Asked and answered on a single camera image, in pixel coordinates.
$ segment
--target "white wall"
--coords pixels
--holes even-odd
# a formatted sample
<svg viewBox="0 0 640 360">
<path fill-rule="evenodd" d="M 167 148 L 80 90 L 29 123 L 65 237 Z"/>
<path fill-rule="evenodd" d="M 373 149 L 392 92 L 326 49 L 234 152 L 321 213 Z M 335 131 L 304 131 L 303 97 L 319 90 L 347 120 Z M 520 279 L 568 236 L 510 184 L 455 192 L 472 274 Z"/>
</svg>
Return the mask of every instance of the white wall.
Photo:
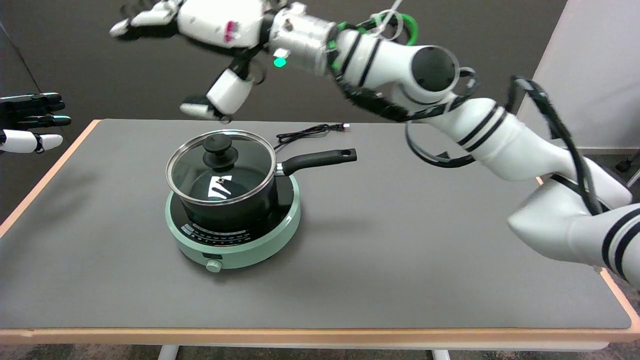
<svg viewBox="0 0 640 360">
<path fill-rule="evenodd" d="M 534 80 L 579 147 L 640 147 L 640 0 L 568 0 Z M 518 117 L 548 138 L 531 101 Z"/>
</svg>

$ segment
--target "pot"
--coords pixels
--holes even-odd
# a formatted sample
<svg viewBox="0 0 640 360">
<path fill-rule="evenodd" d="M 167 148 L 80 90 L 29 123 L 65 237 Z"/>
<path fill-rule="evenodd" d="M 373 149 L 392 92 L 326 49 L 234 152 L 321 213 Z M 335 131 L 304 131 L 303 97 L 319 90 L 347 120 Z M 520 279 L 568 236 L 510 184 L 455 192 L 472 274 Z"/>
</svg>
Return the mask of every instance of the pot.
<svg viewBox="0 0 640 360">
<path fill-rule="evenodd" d="M 278 203 L 274 177 L 357 160 L 355 149 L 303 154 L 276 162 L 271 144 L 243 130 L 217 130 L 187 141 L 171 156 L 166 179 L 194 223 L 243 229 Z"/>
</svg>

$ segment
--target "black handle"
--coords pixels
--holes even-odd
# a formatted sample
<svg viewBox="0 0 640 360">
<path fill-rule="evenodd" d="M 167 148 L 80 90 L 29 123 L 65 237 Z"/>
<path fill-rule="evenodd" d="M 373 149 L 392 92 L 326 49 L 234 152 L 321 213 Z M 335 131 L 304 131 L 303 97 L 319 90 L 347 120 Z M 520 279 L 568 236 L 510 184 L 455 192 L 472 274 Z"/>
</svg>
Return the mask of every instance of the black handle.
<svg viewBox="0 0 640 360">
<path fill-rule="evenodd" d="M 357 159 L 356 149 L 330 150 L 298 155 L 282 163 L 282 174 L 289 176 L 303 168 L 350 163 Z"/>
</svg>

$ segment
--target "black stripe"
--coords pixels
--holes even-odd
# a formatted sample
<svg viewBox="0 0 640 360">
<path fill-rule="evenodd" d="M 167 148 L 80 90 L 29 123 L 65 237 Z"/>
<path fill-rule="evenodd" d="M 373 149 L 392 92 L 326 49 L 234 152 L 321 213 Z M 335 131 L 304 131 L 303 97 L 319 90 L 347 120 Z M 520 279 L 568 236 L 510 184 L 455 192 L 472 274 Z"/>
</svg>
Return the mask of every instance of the black stripe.
<svg viewBox="0 0 640 360">
<path fill-rule="evenodd" d="M 576 183 L 574 183 L 572 181 L 569 181 L 564 176 L 560 176 L 558 174 L 553 174 L 553 175 L 551 175 L 551 180 L 557 181 L 558 183 L 561 183 L 562 185 L 565 185 L 571 191 L 573 191 L 576 194 L 580 195 L 580 190 L 578 190 L 578 184 L 576 184 Z M 607 211 L 611 210 L 611 209 L 609 209 L 608 206 L 606 206 L 605 204 L 602 204 L 602 201 L 598 200 L 598 202 L 600 203 L 600 207 L 602 208 L 602 212 L 603 213 L 606 213 Z"/>
<path fill-rule="evenodd" d="M 491 127 L 491 129 L 489 129 L 489 131 L 487 131 L 486 134 L 484 134 L 483 137 L 480 138 L 480 140 L 476 141 L 475 144 L 471 145 L 466 150 L 468 152 L 472 152 L 473 150 L 476 150 L 480 145 L 482 145 L 487 139 L 489 139 L 489 136 L 491 136 L 496 130 L 498 130 L 498 127 L 500 127 L 500 125 L 504 121 L 504 117 L 506 116 L 507 116 L 507 111 L 506 110 L 502 111 L 502 115 L 500 115 L 500 118 L 498 119 L 498 121 L 495 122 L 495 124 Z"/>
<path fill-rule="evenodd" d="M 611 262 L 609 261 L 609 249 L 611 248 L 613 238 L 624 225 L 626 225 L 638 215 L 640 215 L 640 209 L 635 209 L 625 216 L 621 217 L 618 221 L 616 221 L 615 224 L 613 224 L 613 226 L 609 229 L 609 232 L 607 232 L 607 234 L 605 235 L 604 241 L 602 242 L 602 260 L 604 261 L 605 265 L 607 265 L 607 268 L 613 270 L 611 268 Z"/>
<path fill-rule="evenodd" d="M 622 237 L 618 244 L 618 248 L 616 249 L 616 254 L 614 255 L 614 260 L 616 261 L 616 270 L 618 271 L 618 275 L 624 280 L 629 282 L 625 277 L 625 273 L 622 271 L 622 258 L 625 256 L 625 250 L 631 243 L 636 235 L 640 233 L 640 222 L 635 223 L 631 229 L 627 230 L 625 235 Z"/>
<path fill-rule="evenodd" d="M 375 45 L 373 45 L 373 50 L 369 55 L 369 59 L 367 60 L 367 65 L 364 67 L 364 71 L 362 72 L 362 76 L 360 77 L 360 81 L 358 82 L 358 86 L 360 87 L 362 87 L 362 85 L 364 85 L 364 82 L 367 80 L 367 75 L 369 74 L 371 65 L 373 65 L 373 59 L 376 58 L 376 54 L 378 53 L 378 49 L 380 48 L 380 43 L 382 43 L 382 39 L 378 38 Z"/>
<path fill-rule="evenodd" d="M 411 97 L 411 95 L 409 95 L 409 93 L 406 92 L 406 89 L 404 88 L 404 85 L 400 84 L 400 85 L 398 85 L 398 87 L 400 88 L 400 92 L 404 95 L 404 97 L 407 98 L 407 100 L 411 101 L 414 104 L 427 106 L 427 105 L 437 104 L 438 101 L 439 101 L 439 100 L 436 100 L 434 102 L 420 102 L 420 101 L 414 99 L 413 97 Z"/>
<path fill-rule="evenodd" d="M 351 48 L 349 49 L 347 56 L 344 58 L 344 63 L 342 63 L 342 69 L 340 70 L 341 73 L 344 74 L 344 72 L 347 71 L 347 67 L 351 62 L 351 58 L 353 57 L 353 54 L 355 54 L 356 49 L 358 48 L 358 44 L 360 43 L 361 38 L 362 38 L 362 33 L 358 31 L 358 36 L 356 37 L 356 40 L 353 42 L 353 44 L 351 44 Z"/>
<path fill-rule="evenodd" d="M 498 106 L 498 104 L 494 104 L 493 109 L 491 109 L 491 111 L 489 111 L 489 113 L 486 114 L 486 116 L 480 122 L 480 124 L 478 124 L 473 130 L 471 130 L 469 135 L 465 136 L 464 139 L 458 141 L 458 145 L 464 146 L 467 142 L 469 142 L 469 140 L 471 140 L 476 134 L 478 134 L 478 132 L 482 130 L 482 128 L 486 125 L 486 123 L 489 122 L 489 120 L 491 120 L 491 118 L 495 115 L 495 112 L 498 111 L 499 107 L 500 106 Z"/>
</svg>

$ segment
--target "wooden table edge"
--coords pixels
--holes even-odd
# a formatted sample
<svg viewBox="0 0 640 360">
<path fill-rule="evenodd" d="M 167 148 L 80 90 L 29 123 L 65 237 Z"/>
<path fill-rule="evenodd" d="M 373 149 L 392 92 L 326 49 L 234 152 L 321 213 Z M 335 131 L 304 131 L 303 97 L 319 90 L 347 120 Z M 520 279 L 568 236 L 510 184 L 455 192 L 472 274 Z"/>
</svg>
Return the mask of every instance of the wooden table edge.
<svg viewBox="0 0 640 360">
<path fill-rule="evenodd" d="M 0 238 L 31 204 L 101 120 L 94 120 L 43 176 L 9 217 L 0 224 Z M 606 269 L 600 275 L 631 319 L 628 329 L 180 329 L 180 328 L 53 328 L 0 329 L 2 344 L 409 344 L 509 342 L 622 342 L 640 339 L 640 317 Z"/>
</svg>

